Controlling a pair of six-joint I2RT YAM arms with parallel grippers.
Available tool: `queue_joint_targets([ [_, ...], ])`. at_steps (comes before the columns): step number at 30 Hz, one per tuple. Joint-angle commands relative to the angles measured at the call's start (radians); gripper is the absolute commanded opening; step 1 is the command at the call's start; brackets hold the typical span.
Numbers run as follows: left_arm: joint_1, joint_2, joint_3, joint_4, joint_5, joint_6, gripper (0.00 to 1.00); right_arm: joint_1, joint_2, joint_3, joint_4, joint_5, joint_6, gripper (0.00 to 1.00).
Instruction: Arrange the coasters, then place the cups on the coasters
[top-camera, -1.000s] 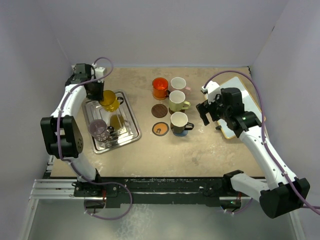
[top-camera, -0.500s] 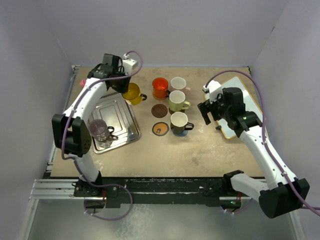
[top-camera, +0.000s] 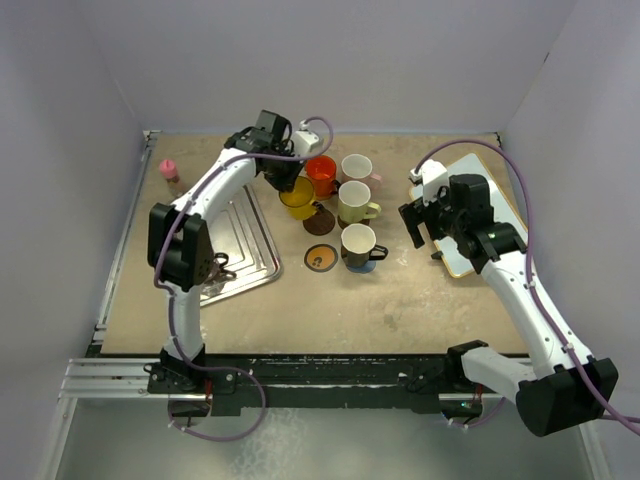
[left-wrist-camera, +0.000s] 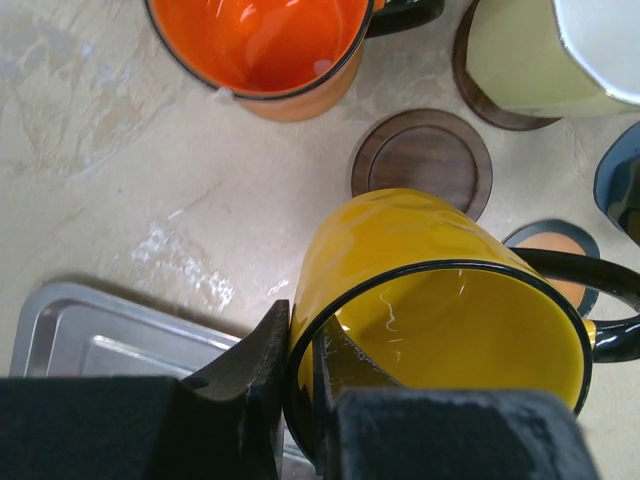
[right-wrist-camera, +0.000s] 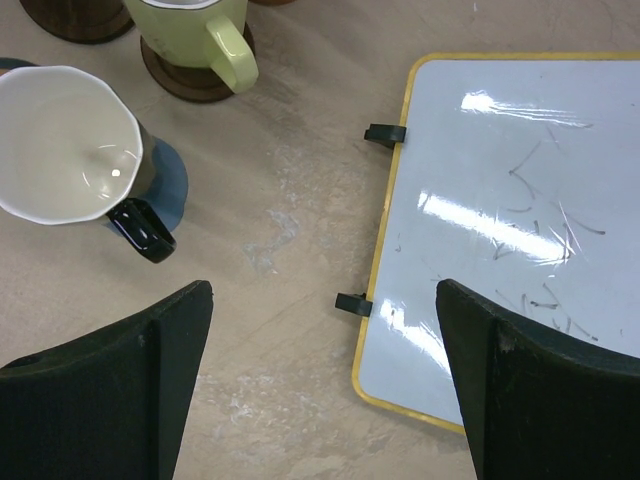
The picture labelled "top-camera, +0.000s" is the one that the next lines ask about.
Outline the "yellow mug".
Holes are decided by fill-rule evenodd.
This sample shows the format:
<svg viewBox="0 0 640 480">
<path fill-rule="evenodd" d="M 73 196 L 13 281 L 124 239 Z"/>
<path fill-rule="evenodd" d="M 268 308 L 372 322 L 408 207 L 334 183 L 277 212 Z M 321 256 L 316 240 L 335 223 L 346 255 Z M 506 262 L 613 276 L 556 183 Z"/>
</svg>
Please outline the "yellow mug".
<svg viewBox="0 0 640 480">
<path fill-rule="evenodd" d="M 297 177 L 293 189 L 280 192 L 278 197 L 289 215 L 298 221 L 310 219 L 322 210 L 313 183 L 304 176 Z"/>
</svg>

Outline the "orange mug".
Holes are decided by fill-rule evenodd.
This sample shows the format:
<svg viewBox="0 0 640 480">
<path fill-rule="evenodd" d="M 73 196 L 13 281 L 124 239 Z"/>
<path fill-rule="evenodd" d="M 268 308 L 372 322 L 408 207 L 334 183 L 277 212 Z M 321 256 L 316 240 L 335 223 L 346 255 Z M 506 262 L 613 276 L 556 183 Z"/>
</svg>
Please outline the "orange mug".
<svg viewBox="0 0 640 480">
<path fill-rule="evenodd" d="M 314 187 L 317 200 L 327 200 L 338 193 L 337 165 L 331 157 L 320 155 L 312 158 L 305 165 L 305 173 Z"/>
</svg>

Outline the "black and white mug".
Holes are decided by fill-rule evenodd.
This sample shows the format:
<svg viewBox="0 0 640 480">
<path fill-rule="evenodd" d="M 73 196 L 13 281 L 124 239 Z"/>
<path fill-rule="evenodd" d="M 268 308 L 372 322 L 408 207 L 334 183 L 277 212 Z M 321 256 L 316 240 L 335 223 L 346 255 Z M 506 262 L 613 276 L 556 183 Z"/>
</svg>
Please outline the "black and white mug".
<svg viewBox="0 0 640 480">
<path fill-rule="evenodd" d="M 364 224 L 354 223 L 341 233 L 341 253 L 345 265 L 360 269 L 369 262 L 385 260 L 389 250 L 377 243 L 374 230 Z"/>
</svg>

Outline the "dark wood coaster top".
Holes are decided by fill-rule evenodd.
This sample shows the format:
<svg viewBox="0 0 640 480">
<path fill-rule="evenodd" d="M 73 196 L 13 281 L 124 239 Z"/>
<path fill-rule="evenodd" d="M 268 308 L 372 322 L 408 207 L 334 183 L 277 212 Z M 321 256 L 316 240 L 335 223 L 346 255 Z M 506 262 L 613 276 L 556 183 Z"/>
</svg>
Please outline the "dark wood coaster top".
<svg viewBox="0 0 640 480">
<path fill-rule="evenodd" d="M 325 208 L 319 208 L 310 218 L 303 221 L 304 229 L 314 236 L 324 236 L 335 227 L 334 215 Z"/>
</svg>

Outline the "dark wood coaster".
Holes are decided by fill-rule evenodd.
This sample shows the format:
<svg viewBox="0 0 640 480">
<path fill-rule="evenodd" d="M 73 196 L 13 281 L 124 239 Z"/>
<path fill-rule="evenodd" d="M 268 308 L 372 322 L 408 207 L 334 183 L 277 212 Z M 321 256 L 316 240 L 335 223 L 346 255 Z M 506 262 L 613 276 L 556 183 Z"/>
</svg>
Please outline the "dark wood coaster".
<svg viewBox="0 0 640 480">
<path fill-rule="evenodd" d="M 319 208 L 310 218 L 303 221 L 304 229 L 314 236 L 324 236 L 335 227 L 334 215 L 325 208 Z"/>
<path fill-rule="evenodd" d="M 360 215 L 359 213 L 356 213 L 355 215 L 339 214 L 337 216 L 337 222 L 341 229 L 345 229 L 347 226 L 352 224 L 369 225 L 370 219 L 366 218 L 364 215 Z"/>
</svg>

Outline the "green mug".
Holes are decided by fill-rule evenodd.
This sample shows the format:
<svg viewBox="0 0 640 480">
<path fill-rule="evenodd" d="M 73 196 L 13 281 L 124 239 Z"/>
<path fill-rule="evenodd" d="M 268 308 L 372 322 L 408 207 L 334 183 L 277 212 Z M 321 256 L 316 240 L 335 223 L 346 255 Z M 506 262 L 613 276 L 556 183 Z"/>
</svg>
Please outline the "green mug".
<svg viewBox="0 0 640 480">
<path fill-rule="evenodd" d="M 370 188 L 361 181 L 343 183 L 338 190 L 338 217 L 346 224 L 371 220 L 381 214 L 382 208 L 371 200 Z"/>
</svg>

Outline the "pink mug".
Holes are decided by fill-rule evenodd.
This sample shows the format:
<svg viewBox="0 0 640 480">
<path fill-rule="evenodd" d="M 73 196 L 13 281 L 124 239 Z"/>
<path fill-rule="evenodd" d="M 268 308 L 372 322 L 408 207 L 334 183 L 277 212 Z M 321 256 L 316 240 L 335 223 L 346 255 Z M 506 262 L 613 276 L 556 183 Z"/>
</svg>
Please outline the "pink mug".
<svg viewBox="0 0 640 480">
<path fill-rule="evenodd" d="M 374 172 L 372 161 L 361 154 L 350 154 L 344 157 L 340 164 L 342 181 L 360 181 L 370 188 L 378 188 L 382 184 L 382 177 Z"/>
</svg>

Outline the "silver metal tray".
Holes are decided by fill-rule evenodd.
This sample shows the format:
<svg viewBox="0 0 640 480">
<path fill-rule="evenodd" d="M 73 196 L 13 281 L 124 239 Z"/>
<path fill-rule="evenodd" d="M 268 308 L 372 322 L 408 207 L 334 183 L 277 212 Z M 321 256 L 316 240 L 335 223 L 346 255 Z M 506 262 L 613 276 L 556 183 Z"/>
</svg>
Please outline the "silver metal tray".
<svg viewBox="0 0 640 480">
<path fill-rule="evenodd" d="M 205 307 L 275 281 L 281 261 L 254 190 L 245 186 L 220 212 L 209 229 L 215 253 L 225 253 L 225 269 L 234 279 L 207 281 L 200 296 Z"/>
</svg>

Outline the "dark wood coaster bottom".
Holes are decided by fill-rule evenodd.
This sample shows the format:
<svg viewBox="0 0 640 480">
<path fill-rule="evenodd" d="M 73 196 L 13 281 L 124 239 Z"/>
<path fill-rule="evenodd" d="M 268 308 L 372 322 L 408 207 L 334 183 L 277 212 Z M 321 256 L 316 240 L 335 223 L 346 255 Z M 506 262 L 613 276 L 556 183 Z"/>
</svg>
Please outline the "dark wood coaster bottom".
<svg viewBox="0 0 640 480">
<path fill-rule="evenodd" d="M 355 215 L 339 214 L 337 216 L 337 222 L 341 229 L 345 229 L 347 226 L 352 224 L 369 225 L 370 219 L 366 218 L 364 215 L 360 215 L 359 213 L 356 213 Z"/>
</svg>

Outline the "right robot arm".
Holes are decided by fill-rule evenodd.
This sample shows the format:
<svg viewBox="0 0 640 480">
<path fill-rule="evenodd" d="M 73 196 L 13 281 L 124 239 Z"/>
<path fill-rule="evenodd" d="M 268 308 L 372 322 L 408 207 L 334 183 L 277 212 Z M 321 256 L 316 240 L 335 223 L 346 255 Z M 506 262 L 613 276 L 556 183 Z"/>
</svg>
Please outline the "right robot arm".
<svg viewBox="0 0 640 480">
<path fill-rule="evenodd" d="M 527 244 L 496 220 L 491 187 L 479 174 L 410 173 L 421 194 L 399 213 L 415 247 L 450 238 L 458 252 L 497 294 L 528 350 L 531 363 L 507 358 L 483 341 L 447 352 L 446 383 L 456 391 L 481 384 L 513 403 L 527 429 L 543 437 L 604 414 L 618 380 L 608 359 L 596 359 L 553 307 L 527 265 Z"/>
</svg>

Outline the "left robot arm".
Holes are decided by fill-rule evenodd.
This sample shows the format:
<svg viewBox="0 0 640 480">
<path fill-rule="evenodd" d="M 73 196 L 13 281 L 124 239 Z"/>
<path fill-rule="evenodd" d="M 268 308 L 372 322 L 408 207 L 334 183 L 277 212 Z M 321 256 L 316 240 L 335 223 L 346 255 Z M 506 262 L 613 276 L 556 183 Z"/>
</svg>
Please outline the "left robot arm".
<svg viewBox="0 0 640 480">
<path fill-rule="evenodd" d="M 186 194 L 149 213 L 147 260 L 154 286 L 165 292 L 169 337 L 153 367 L 184 392 L 202 387 L 205 346 L 200 329 L 202 284 L 220 268 L 209 228 L 232 197 L 258 174 L 280 192 L 293 189 L 303 167 L 291 122 L 263 110 L 256 124 L 231 135 L 209 170 Z"/>
</svg>

